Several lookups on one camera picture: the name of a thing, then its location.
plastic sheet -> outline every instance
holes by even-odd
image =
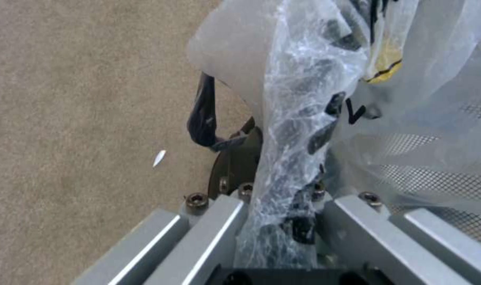
[[[330,142],[342,193],[481,215],[481,0],[420,2],[402,69],[351,101],[367,113]]]
[[[478,43],[481,0],[224,0],[188,56],[263,126],[235,265],[315,267],[320,180],[481,215]]]

metal frame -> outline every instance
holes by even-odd
[[[188,228],[188,220],[185,218],[157,209],[74,280],[73,284],[141,284]]]
[[[390,220],[437,258],[474,284],[481,284],[481,244],[425,209]]]
[[[202,285],[218,265],[232,267],[235,236],[247,214],[241,200],[219,196],[145,284]]]
[[[469,284],[356,196],[325,204],[322,238],[351,268],[376,267],[396,284]]]

bolt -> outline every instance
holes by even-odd
[[[228,195],[228,177],[226,176],[219,179],[219,193]]]
[[[253,183],[242,183],[239,185],[239,199],[246,204],[251,201],[251,194],[253,193]]]
[[[186,211],[191,215],[203,215],[208,208],[208,196],[193,193],[186,198]]]
[[[378,195],[372,192],[362,192],[358,195],[358,198],[364,200],[369,206],[377,208],[382,205],[381,199]]]
[[[313,202],[320,201],[325,196],[325,186],[318,182],[314,184],[314,189],[311,195],[311,200]]]

white plastic bag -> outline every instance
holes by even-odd
[[[341,116],[334,131],[337,195],[445,211],[481,241],[481,0],[421,1],[403,67],[359,83],[351,101],[367,114],[353,125]]]

black plastic part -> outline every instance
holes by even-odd
[[[187,126],[195,143],[207,147],[217,143],[214,77],[205,73],[200,76],[197,99]]]
[[[207,285],[369,285],[391,284],[373,274],[343,269],[219,268]]]

